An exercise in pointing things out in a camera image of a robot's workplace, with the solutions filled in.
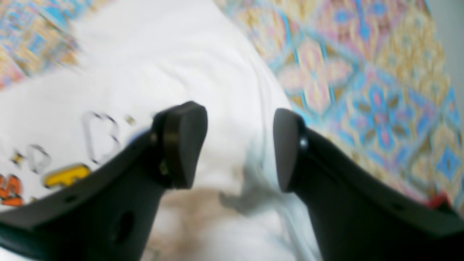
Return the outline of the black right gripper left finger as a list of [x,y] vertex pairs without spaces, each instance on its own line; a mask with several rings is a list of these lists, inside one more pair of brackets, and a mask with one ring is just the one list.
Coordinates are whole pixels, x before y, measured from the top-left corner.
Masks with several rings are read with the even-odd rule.
[[139,261],[166,190],[192,188],[207,110],[186,102],[89,177],[1,213],[1,249],[39,261]]

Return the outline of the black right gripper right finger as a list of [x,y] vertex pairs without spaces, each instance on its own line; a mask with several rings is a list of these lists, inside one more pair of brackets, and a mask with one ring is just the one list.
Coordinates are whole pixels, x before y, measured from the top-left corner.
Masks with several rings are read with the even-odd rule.
[[401,195],[291,110],[275,111],[273,138],[279,187],[306,205],[325,261],[463,260],[463,219],[445,196]]

